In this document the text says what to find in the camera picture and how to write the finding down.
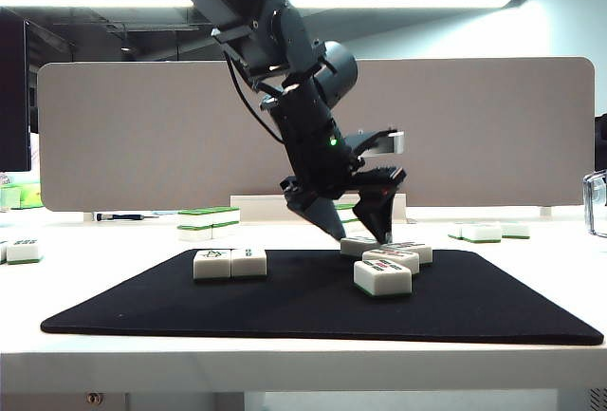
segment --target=white desk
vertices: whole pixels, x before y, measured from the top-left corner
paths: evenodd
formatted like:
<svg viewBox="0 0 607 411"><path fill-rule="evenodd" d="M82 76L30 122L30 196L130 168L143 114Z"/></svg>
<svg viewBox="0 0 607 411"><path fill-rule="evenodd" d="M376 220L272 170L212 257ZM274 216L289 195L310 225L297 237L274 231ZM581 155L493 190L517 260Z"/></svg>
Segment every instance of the white desk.
<svg viewBox="0 0 607 411"><path fill-rule="evenodd" d="M531 240L473 245L446 219L397 224L395 240L478 252L607 333L607 241L583 216L531 221ZM415 217L415 210L410 210ZM40 323L190 248L337 249L308 225L248 225L237 237L176 240L175 220L82 223L44 209L0 214L0 235L37 236L38 264L0 266L3 394L592 388L607 384L607 347L45 334Z"/></svg>

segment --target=black pen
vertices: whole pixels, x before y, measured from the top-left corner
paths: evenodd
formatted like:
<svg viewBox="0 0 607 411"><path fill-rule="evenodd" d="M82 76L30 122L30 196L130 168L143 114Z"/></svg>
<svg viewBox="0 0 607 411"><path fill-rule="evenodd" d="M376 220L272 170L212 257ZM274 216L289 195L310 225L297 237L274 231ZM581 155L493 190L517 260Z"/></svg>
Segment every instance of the black pen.
<svg viewBox="0 0 607 411"><path fill-rule="evenodd" d="M96 219L98 221L106 221L113 219L132 219L134 221L141 221L145 218L157 218L157 216L150 215L141 215L141 214L129 214L129 215L106 215L106 214L97 214Z"/></svg>

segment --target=fluorescent light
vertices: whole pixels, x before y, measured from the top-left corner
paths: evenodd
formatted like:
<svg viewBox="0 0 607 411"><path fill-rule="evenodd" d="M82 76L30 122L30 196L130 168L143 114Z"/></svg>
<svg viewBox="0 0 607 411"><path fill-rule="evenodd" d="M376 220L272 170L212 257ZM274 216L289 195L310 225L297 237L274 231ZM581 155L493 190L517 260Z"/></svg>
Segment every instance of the fluorescent light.
<svg viewBox="0 0 607 411"><path fill-rule="evenodd" d="M300 9L498 9L510 0L289 0Z"/></svg>
<svg viewBox="0 0 607 411"><path fill-rule="evenodd" d="M7 8L191 8L192 0L0 0Z"/></svg>

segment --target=gray partition panel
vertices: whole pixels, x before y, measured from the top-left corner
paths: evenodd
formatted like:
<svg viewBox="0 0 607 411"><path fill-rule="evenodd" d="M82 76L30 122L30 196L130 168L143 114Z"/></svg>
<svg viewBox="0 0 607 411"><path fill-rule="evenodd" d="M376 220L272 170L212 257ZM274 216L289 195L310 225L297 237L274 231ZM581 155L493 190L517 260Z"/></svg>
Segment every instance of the gray partition panel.
<svg viewBox="0 0 607 411"><path fill-rule="evenodd" d="M39 105L51 210L227 204L290 173L222 63L46 65ZM405 168L408 205L579 204L594 163L582 58L361 61L334 115L344 134L405 130L403 155L367 162Z"/></svg>

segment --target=black felt mat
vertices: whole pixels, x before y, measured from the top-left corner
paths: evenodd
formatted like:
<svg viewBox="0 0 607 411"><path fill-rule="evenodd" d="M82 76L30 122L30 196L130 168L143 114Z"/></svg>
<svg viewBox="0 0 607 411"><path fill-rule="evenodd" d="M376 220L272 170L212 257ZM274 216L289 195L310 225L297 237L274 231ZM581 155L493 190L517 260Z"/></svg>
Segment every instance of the black felt mat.
<svg viewBox="0 0 607 411"><path fill-rule="evenodd" d="M265 280L194 283L184 252L42 322L96 335L599 345L603 336L472 252L435 251L411 296L373 299L335 251L268 251Z"/></svg>

